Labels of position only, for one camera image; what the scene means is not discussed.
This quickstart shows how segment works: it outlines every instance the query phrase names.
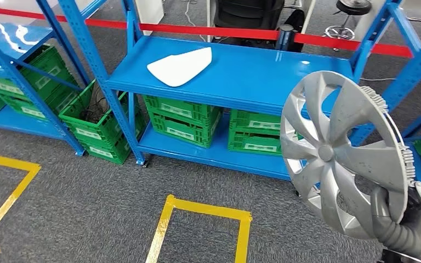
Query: stool seat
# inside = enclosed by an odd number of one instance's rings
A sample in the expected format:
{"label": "stool seat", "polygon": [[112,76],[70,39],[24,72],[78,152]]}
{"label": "stool seat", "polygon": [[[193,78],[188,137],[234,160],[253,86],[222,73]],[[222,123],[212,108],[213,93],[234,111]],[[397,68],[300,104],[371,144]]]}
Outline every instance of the stool seat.
{"label": "stool seat", "polygon": [[348,15],[365,15],[372,9],[368,0],[338,0],[337,8]]}

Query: bar stool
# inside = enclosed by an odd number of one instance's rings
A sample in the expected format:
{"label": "bar stool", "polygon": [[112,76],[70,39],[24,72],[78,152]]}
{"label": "bar stool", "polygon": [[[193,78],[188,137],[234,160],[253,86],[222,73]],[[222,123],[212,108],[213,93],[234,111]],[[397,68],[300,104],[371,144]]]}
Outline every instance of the bar stool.
{"label": "bar stool", "polygon": [[348,22],[349,17],[351,17],[352,15],[365,15],[369,13],[372,8],[372,3],[368,0],[338,0],[337,8],[339,9],[339,11],[335,14],[344,12],[348,16],[346,17],[341,26],[327,27],[323,36],[347,40],[354,39],[354,31],[346,27],[346,23]]}

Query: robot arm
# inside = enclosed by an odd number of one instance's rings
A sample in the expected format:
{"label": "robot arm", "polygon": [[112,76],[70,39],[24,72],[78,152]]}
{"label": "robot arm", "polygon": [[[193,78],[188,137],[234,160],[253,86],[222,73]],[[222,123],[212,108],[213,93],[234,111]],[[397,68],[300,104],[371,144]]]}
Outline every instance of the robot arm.
{"label": "robot arm", "polygon": [[382,187],[373,190],[373,231],[377,239],[388,248],[384,250],[379,262],[421,262],[421,183],[416,182],[415,185],[416,188],[411,191],[417,194],[420,202],[409,204],[400,224],[390,217],[387,190]]}

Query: gray flexible hose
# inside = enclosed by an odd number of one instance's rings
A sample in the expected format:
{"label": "gray flexible hose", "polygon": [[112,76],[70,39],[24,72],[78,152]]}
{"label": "gray flexible hose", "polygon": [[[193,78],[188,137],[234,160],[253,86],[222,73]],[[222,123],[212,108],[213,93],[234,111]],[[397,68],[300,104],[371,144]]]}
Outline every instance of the gray flexible hose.
{"label": "gray flexible hose", "polygon": [[373,232],[388,249],[421,259],[421,216],[410,225],[392,221],[386,199],[388,192],[376,187],[371,195]]}

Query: hubcap center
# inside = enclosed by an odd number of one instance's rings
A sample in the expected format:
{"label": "hubcap center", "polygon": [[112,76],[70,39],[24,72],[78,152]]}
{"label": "hubcap center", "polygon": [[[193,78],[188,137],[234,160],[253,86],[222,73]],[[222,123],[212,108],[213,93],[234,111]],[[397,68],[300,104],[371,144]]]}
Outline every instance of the hubcap center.
{"label": "hubcap center", "polygon": [[322,159],[324,162],[329,162],[333,156],[333,148],[330,145],[323,145],[318,149],[318,156]]}

